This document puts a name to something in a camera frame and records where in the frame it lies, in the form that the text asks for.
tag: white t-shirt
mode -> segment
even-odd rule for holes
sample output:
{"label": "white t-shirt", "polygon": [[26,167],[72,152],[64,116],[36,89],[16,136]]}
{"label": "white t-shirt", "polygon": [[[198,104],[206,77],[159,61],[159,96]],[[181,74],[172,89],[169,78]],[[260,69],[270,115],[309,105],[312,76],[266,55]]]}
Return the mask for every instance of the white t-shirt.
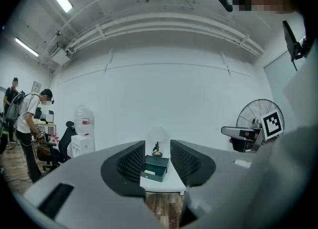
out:
{"label": "white t-shirt", "polygon": [[19,105],[19,117],[15,122],[15,128],[21,133],[31,133],[30,126],[26,122],[26,113],[35,114],[36,108],[40,104],[38,95],[30,94],[24,97]]}

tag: desk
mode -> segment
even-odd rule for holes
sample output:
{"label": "desk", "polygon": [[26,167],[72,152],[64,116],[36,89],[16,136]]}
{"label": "desk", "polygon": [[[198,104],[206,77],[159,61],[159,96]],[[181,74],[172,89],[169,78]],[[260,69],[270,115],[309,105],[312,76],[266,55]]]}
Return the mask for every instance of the desk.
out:
{"label": "desk", "polygon": [[51,135],[51,134],[56,133],[56,125],[54,123],[45,124],[44,121],[40,121],[40,120],[37,120],[37,119],[33,119],[33,122],[35,124],[38,124],[40,128],[44,128],[44,131],[47,134]]}

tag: white door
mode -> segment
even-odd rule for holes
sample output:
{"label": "white door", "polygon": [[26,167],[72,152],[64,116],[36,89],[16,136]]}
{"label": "white door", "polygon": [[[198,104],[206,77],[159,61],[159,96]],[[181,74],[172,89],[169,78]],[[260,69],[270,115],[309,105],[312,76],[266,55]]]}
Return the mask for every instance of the white door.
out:
{"label": "white door", "polygon": [[297,128],[296,117],[292,107],[286,99],[283,89],[296,75],[288,52],[264,68],[272,90],[273,100],[281,109],[285,121],[285,133]]}

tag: fan grille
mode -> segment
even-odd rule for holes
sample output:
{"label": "fan grille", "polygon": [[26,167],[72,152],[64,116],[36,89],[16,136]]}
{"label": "fan grille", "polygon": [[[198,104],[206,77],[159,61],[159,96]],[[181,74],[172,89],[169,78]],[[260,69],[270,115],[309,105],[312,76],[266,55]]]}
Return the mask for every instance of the fan grille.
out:
{"label": "fan grille", "polygon": [[236,127],[250,128],[255,118],[260,118],[267,113],[278,110],[279,117],[282,119],[282,127],[284,128],[284,117],[282,111],[277,104],[267,99],[258,99],[249,103],[242,112],[240,112]]}

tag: wooden floor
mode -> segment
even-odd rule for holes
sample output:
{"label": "wooden floor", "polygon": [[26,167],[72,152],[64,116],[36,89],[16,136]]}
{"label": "wooden floor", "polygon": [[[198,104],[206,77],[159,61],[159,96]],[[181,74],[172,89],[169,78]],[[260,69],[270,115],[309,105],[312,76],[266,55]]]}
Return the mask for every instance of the wooden floor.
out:
{"label": "wooden floor", "polygon": [[[38,160],[37,157],[35,158],[39,169],[44,173],[42,166],[46,163]],[[32,185],[21,145],[9,145],[7,150],[0,156],[0,167],[4,168],[4,178],[12,191],[23,194]]]}
{"label": "wooden floor", "polygon": [[149,193],[146,194],[146,204],[160,222],[169,229],[179,228],[180,215],[184,196],[180,193]]}
{"label": "wooden floor", "polygon": [[[42,173],[42,166],[45,162],[36,162]],[[16,145],[12,150],[6,150],[0,155],[0,167],[4,168],[4,178],[8,182],[12,191],[23,194],[32,185],[28,176],[25,156],[20,145]],[[179,193],[150,193],[146,194],[146,204],[154,216],[169,229],[178,228],[181,211],[183,208],[184,196]]]}

